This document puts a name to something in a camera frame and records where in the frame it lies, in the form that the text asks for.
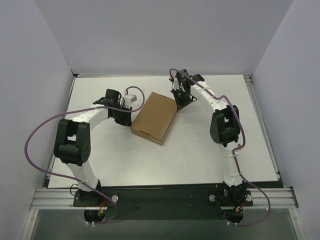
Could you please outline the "brown cardboard express box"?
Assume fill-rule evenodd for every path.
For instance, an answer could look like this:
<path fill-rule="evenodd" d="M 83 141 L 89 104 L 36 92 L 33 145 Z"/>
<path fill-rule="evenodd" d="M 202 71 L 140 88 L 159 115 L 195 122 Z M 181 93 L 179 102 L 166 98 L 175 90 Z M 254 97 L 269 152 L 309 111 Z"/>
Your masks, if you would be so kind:
<path fill-rule="evenodd" d="M 162 145 L 177 114 L 174 99 L 152 92 L 130 126 L 131 133 Z"/>

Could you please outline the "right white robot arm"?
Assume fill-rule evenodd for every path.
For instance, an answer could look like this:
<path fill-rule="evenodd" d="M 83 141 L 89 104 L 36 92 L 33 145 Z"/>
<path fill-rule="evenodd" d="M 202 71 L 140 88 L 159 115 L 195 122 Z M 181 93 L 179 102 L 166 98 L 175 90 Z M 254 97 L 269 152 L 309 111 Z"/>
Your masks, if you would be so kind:
<path fill-rule="evenodd" d="M 218 144 L 225 160 L 223 163 L 223 183 L 227 189 L 236 189 L 243 185 L 239 164 L 235 157 L 239 154 L 237 145 L 239 135 L 244 134 L 239 124 L 239 109 L 223 96 L 217 96 L 205 79 L 200 75 L 188 75 L 185 70 L 170 75 L 171 93 L 180 111 L 193 102 L 199 101 L 211 113 L 209 134 Z"/>

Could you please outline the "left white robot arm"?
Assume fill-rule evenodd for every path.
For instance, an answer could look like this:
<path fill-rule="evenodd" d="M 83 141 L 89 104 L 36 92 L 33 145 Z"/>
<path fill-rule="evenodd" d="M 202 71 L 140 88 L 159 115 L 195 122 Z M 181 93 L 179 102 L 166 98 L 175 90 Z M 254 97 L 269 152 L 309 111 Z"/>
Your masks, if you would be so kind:
<path fill-rule="evenodd" d="M 91 154 L 91 130 L 109 118 L 122 126 L 132 124 L 132 104 L 137 96 L 125 91 L 107 89 L 105 96 L 93 102 L 93 109 L 72 119 L 62 119 L 58 123 L 54 156 L 61 160 L 77 179 L 78 193 L 90 205 L 101 203 L 103 194 L 101 183 L 94 175 L 89 163 Z"/>

